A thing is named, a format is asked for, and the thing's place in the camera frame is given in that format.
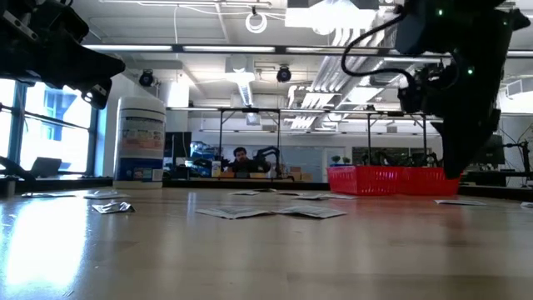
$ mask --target red basket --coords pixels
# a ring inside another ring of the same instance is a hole
[[[446,179],[442,167],[406,167],[400,193],[419,196],[452,196],[459,189],[459,178]]]
[[[330,189],[357,196],[451,196],[459,179],[446,180],[441,167],[329,167]]]
[[[403,167],[329,167],[330,189],[335,193],[380,196],[399,193]]]

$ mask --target table surface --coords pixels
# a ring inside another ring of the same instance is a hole
[[[533,210],[428,197],[323,202],[229,190],[0,200],[0,299],[531,299]],[[225,220],[198,208],[316,205],[326,220]]]

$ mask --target man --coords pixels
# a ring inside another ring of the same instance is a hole
[[[256,162],[248,159],[247,150],[244,147],[237,147],[233,150],[235,161],[230,164],[234,173],[266,173],[270,171],[269,162]]]

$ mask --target small packet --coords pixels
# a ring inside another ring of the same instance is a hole
[[[92,208],[96,209],[99,213],[134,213],[135,209],[128,202],[116,202],[105,205],[92,205]]]
[[[256,196],[259,192],[256,191],[239,191],[239,192],[231,192],[230,195],[238,195],[238,196]]]
[[[282,210],[275,211],[274,213],[296,214],[312,218],[332,218],[346,214],[346,212],[342,212],[336,209],[331,209],[327,207],[314,207],[309,205],[284,208]]]
[[[203,213],[209,216],[226,218],[230,220],[271,214],[271,212],[268,211],[246,207],[214,207],[208,209],[197,209],[197,213]]]
[[[125,193],[120,193],[117,191],[96,191],[94,193],[87,194],[83,197],[87,199],[105,200],[105,199],[128,198],[130,197],[130,195],[126,195]]]
[[[258,188],[258,189],[255,189],[253,190],[254,192],[260,192],[260,193],[275,193],[277,192],[276,189],[274,188]]]
[[[467,200],[435,200],[437,204],[484,206],[483,202]]]
[[[44,193],[44,192],[26,192],[22,195],[23,198],[64,198],[64,197],[76,197],[74,194],[67,193]]]
[[[346,199],[346,200],[353,200],[355,199],[355,197],[353,196],[347,196],[347,195],[336,195],[336,194],[324,194],[322,195],[326,198],[330,198],[330,199]]]
[[[278,195],[285,195],[285,196],[303,196],[302,192],[277,192]]]
[[[328,197],[323,194],[317,194],[317,195],[300,195],[298,197],[295,197],[295,199],[300,200],[326,200]]]

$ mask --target dome camera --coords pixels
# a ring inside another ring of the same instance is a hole
[[[291,81],[291,71],[288,66],[281,66],[280,70],[277,72],[277,81],[279,83],[286,83]]]
[[[153,70],[144,70],[139,77],[139,84],[145,88],[150,88],[156,85],[157,81],[153,77]]]

